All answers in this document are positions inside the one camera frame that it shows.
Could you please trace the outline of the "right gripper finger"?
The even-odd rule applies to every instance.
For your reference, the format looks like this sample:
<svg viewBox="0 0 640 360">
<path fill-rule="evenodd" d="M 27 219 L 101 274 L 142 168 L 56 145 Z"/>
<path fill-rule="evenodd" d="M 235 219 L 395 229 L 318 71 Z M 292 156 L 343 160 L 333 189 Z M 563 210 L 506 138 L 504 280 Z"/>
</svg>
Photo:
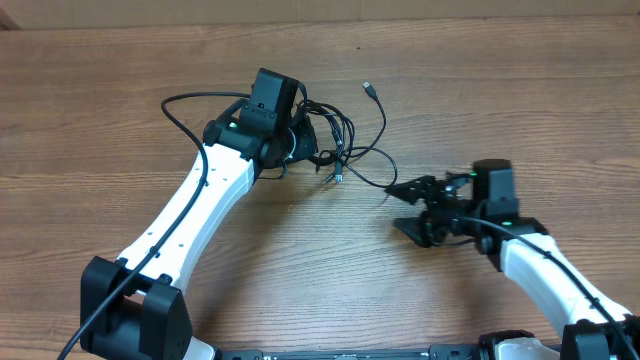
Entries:
<svg viewBox="0 0 640 360">
<path fill-rule="evenodd" d="M 435 182 L 434 176 L 425 175 L 404 183 L 389 185 L 385 188 L 385 193 L 414 205 L 420 199 L 429 198 L 431 187 Z"/>
<path fill-rule="evenodd" d="M 433 246 L 428 230 L 428 223 L 421 217 L 396 218 L 393 226 L 411 239 L 417 246 L 429 248 Z"/>
</svg>

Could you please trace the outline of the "black USB cable silver plug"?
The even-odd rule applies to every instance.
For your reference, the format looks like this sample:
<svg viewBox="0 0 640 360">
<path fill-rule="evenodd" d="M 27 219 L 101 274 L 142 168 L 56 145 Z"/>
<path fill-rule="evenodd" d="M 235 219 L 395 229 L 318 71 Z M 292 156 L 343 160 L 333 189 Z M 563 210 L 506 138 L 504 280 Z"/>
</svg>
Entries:
<svg viewBox="0 0 640 360">
<path fill-rule="evenodd" d="M 325 183 L 341 183 L 347 164 L 355 154 L 355 129 L 353 122 L 335 106 L 300 100 L 295 107 L 289 127 L 308 115 L 317 137 L 318 153 L 308 159 L 316 171 L 330 168 Z"/>
</svg>

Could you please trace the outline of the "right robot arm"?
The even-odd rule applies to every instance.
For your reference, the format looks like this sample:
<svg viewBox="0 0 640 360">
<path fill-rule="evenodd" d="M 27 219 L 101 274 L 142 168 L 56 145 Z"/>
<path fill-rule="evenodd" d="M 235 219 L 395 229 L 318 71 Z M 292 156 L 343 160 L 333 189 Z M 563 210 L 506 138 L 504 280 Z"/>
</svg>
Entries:
<svg viewBox="0 0 640 360">
<path fill-rule="evenodd" d="M 519 212 L 510 161 L 484 159 L 468 173 L 422 176 L 392 184 L 386 193 L 414 204 L 417 217 L 393 225 L 417 246 L 442 247 L 449 237 L 474 243 L 497 271 L 516 283 L 559 334 L 556 347 L 532 333 L 506 330 L 484 334 L 460 359 L 636 359 L 639 318 L 599 291 L 563 255 L 547 228 Z"/>
</svg>

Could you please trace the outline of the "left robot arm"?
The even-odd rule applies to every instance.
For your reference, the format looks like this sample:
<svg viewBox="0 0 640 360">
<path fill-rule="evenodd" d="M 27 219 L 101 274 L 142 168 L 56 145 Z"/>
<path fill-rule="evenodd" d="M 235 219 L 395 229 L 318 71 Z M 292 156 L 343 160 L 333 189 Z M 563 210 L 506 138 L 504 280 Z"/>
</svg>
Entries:
<svg viewBox="0 0 640 360">
<path fill-rule="evenodd" d="M 197 339 L 185 295 L 222 220 L 265 169 L 317 148 L 303 83 L 260 69 L 248 94 L 205 127 L 198 155 L 157 218 L 116 259 L 94 257 L 81 277 L 81 325 L 68 346 L 103 359 L 216 359 Z"/>
</svg>

